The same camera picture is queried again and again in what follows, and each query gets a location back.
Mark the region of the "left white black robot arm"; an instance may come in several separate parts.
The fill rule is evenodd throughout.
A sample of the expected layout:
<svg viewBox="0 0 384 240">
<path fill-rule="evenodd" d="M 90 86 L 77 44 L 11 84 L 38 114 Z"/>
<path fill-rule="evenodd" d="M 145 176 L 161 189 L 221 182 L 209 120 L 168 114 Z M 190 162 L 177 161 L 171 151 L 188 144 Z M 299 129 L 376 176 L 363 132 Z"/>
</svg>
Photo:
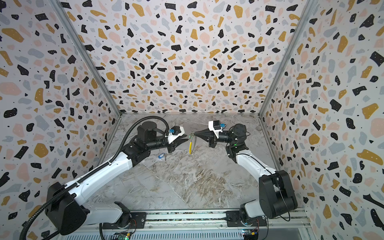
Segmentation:
<svg viewBox="0 0 384 240">
<path fill-rule="evenodd" d="M 172 153 L 176 147 L 187 141 L 185 130 L 181 126 L 162 131 L 155 122 L 145 121 L 137 124 L 136 128 L 137 135 L 123 144 L 116 158 L 110 158 L 96 169 L 65 185 L 55 183 L 49 187 L 49 198 L 63 193 L 63 196 L 49 204 L 45 210 L 46 216 L 60 235 L 69 235 L 84 225 L 112 224 L 123 229 L 134 224 L 131 211 L 121 202 L 99 207 L 86 205 L 86 202 L 104 185 L 149 157 L 153 150 L 166 149 Z"/>
</svg>

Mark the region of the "blue capped key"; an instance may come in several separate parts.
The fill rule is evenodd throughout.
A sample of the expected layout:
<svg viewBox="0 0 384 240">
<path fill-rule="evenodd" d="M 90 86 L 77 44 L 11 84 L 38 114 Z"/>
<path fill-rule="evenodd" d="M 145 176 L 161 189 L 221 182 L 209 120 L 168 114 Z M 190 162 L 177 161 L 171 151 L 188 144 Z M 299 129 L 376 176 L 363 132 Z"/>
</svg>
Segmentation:
<svg viewBox="0 0 384 240">
<path fill-rule="evenodd" d="M 158 156 L 158 158 L 159 158 L 160 160 L 165 160 L 165 159 L 166 159 L 166 154 L 165 154 L 165 153 L 161 153 L 161 154 Z"/>
</svg>

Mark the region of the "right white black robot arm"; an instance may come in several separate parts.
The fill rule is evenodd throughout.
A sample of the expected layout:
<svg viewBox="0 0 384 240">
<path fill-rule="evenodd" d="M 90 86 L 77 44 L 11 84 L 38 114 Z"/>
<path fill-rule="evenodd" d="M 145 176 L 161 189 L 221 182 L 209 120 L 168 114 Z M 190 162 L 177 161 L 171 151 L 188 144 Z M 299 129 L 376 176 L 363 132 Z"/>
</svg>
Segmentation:
<svg viewBox="0 0 384 240">
<path fill-rule="evenodd" d="M 257 217 L 273 219 L 289 215 L 298 208 L 289 174 L 259 160 L 246 146 L 248 135 L 245 125 L 236 124 L 225 130 L 220 121 L 210 121 L 207 129 L 194 133 L 195 137 L 206 141 L 210 148 L 215 148 L 217 143 L 225 143 L 227 156 L 258 181 L 259 198 L 240 207 L 239 215 L 244 224 L 249 224 Z"/>
</svg>

